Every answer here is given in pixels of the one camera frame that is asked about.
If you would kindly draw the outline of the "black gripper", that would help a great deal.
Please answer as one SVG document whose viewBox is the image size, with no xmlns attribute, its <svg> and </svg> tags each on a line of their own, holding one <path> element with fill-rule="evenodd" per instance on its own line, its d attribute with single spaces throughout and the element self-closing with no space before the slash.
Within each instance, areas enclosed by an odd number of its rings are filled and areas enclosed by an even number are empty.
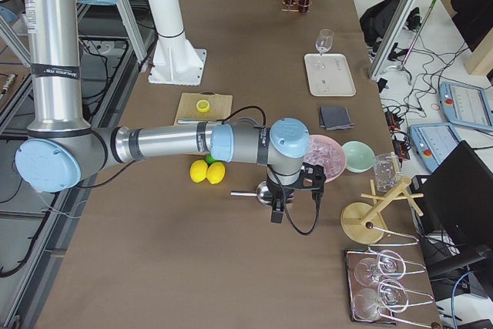
<svg viewBox="0 0 493 329">
<path fill-rule="evenodd" d="M 271 165 L 267 166 L 273 180 L 267 180 L 267 188 L 272 195 L 271 199 L 271 223 L 282 223 L 283 215 L 287 216 L 290 223 L 293 223 L 287 204 L 290 196 L 295 190 L 310 190 L 312 199 L 315 202 L 315 219 L 314 223 L 318 223 L 320 218 L 320 203 L 324 194 L 324 184 L 326 176 L 324 168 L 321 165 L 311 165 L 302 163 L 299 175 L 294 183 L 284 185 L 281 182 L 280 174 L 273 169 Z"/>
</svg>

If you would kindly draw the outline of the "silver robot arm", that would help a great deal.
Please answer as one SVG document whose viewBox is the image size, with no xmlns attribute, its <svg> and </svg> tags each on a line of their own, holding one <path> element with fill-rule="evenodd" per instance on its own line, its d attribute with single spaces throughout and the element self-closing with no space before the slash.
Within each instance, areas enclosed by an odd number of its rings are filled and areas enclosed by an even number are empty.
<svg viewBox="0 0 493 329">
<path fill-rule="evenodd" d="M 55 193 L 119 163 L 209 153 L 216 161 L 267 168 L 274 223 L 288 216 L 287 200 L 295 190 L 310 190 L 314 201 L 321 201 L 324 171 L 304 162 L 309 133 L 297 119 L 271 127 L 221 119 L 151 129 L 93 128 L 82 114 L 78 1 L 118 0 L 25 0 L 35 118 L 15 154 L 23 180 Z"/>
</svg>

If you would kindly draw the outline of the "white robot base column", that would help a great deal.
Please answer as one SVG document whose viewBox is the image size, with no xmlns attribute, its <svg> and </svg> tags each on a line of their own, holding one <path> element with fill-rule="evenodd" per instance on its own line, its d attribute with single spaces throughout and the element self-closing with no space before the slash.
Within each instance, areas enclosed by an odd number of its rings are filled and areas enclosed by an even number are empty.
<svg viewBox="0 0 493 329">
<path fill-rule="evenodd" d="M 158 35 L 149 82 L 199 86 L 206 50 L 186 38 L 179 0 L 148 0 Z"/>
</svg>

